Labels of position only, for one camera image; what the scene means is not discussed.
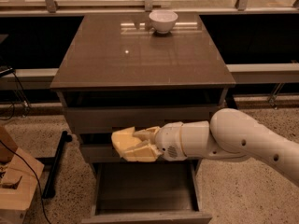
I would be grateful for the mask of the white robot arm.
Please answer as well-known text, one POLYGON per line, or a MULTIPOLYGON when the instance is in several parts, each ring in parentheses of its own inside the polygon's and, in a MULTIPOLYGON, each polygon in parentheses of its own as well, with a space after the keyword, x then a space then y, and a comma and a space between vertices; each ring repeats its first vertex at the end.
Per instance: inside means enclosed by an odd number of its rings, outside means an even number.
POLYGON ((160 157, 168 161, 236 161, 252 157, 299 183, 299 144, 231 108, 217 111, 209 121, 180 121, 141 131, 124 129, 114 133, 112 140, 127 161, 152 162, 160 157))

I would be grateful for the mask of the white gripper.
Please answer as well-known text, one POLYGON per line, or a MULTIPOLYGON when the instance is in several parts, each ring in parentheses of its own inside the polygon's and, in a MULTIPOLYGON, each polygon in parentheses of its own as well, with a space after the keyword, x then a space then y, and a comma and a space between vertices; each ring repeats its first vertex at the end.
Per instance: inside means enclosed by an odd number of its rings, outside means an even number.
POLYGON ((162 152, 167 161, 215 158, 219 153, 207 121, 168 123, 161 129, 159 126, 149 127, 135 131, 133 137, 143 142, 122 152, 126 161, 154 162, 162 152))

